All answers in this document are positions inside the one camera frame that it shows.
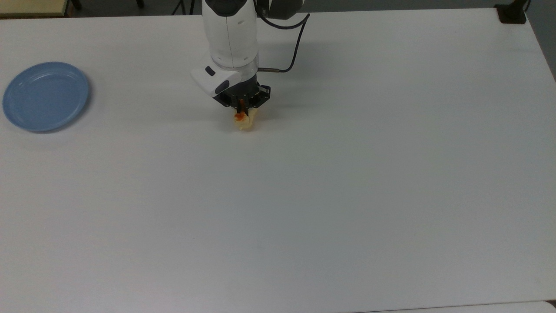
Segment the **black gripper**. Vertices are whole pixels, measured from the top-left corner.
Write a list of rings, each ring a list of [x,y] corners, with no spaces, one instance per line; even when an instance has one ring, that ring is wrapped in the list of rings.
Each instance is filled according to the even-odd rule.
[[[236,109],[236,115],[262,106],[271,97],[271,87],[261,85],[252,77],[217,94],[213,99],[225,107]]]

